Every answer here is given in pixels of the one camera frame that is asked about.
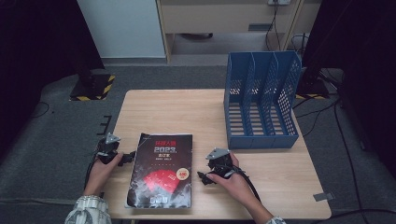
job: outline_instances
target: power strip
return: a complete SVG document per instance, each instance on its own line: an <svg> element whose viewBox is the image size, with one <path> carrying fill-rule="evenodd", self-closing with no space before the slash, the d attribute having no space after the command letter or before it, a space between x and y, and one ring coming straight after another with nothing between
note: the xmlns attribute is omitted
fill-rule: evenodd
<svg viewBox="0 0 396 224"><path fill-rule="evenodd" d="M268 5L274 6L275 4L279 6L290 5L290 0L268 0Z"/></svg>

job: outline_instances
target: hand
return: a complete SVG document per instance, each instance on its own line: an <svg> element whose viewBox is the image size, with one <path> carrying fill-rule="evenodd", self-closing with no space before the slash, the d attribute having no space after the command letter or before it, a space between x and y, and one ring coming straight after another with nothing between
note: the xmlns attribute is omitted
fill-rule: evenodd
<svg viewBox="0 0 396 224"><path fill-rule="evenodd" d="M239 167L239 161L230 152L233 165ZM224 187L228 193L246 207L256 223L267 223L274 216L262 205L254 196L247 181L238 173L231 175L229 179L224 179L219 175L207 174L209 179Z"/></svg>
<svg viewBox="0 0 396 224"><path fill-rule="evenodd" d="M114 159L108 164L103 164L100 160L96 160L90 172L87 186L84 189L83 196L96 195L100 196L103 187L105 186L108 178L113 169L119 164L122 159L123 153L117 154Z"/></svg>

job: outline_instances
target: gray carpet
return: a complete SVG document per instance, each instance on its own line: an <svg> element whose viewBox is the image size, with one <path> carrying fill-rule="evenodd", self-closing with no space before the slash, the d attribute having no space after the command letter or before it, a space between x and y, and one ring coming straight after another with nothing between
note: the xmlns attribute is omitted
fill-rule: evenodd
<svg viewBox="0 0 396 224"><path fill-rule="evenodd" d="M222 89L225 66L129 66L108 67L116 75L105 100L72 102L69 93L78 77L49 84L43 91L31 120L22 130L10 154L0 167L0 199L38 198L76 200L83 189L87 165L107 122L114 130L125 93L137 89ZM337 99L309 100L295 109L296 116L318 110ZM396 181L374 152L362 151L360 141L345 110L337 114L350 151L363 208L396 210ZM304 139L334 215L359 209L351 167L334 118L333 107L298 118ZM72 205L0 204L0 223L63 223ZM369 223L394 223L396 215L365 214ZM312 220L288 220L312 223ZM364 223L361 214L339 217L323 223Z"/></svg>

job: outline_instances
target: white wall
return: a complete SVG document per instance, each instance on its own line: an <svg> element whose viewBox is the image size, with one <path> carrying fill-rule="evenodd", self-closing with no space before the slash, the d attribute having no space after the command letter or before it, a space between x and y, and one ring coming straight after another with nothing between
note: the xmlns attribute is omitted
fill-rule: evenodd
<svg viewBox="0 0 396 224"><path fill-rule="evenodd" d="M78 0L102 58L165 58L155 0Z"/></svg>

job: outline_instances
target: light wood tabletop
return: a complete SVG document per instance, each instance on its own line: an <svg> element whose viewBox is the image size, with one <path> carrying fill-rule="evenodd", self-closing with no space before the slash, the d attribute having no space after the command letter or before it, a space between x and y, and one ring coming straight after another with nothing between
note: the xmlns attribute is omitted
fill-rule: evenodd
<svg viewBox="0 0 396 224"><path fill-rule="evenodd" d="M131 163L117 167L105 187L112 218L122 219L251 219L246 209L218 185L206 185L196 174L207 173L206 155L214 147L227 148L223 106L224 90L136 90L126 93L114 134L118 151L136 150L141 133L192 133L191 208L126 208ZM331 216L296 119L300 137L288 149L234 150L264 206L275 216L326 219Z"/></svg>

